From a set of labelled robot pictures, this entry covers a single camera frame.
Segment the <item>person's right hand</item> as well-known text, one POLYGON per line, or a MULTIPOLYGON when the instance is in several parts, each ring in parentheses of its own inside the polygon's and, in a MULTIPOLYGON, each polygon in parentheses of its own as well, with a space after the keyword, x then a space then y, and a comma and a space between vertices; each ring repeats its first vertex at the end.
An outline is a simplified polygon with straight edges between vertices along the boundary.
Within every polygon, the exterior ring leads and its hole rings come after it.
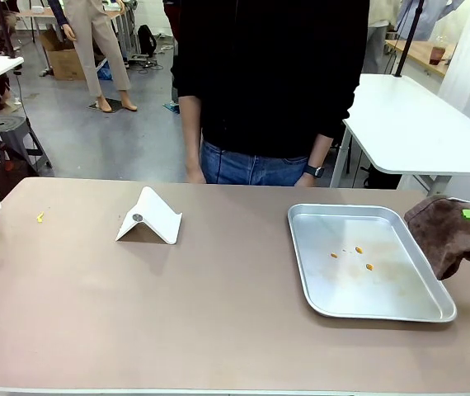
POLYGON ((205 184, 206 180, 198 158, 186 160, 186 179, 192 184, 205 184))

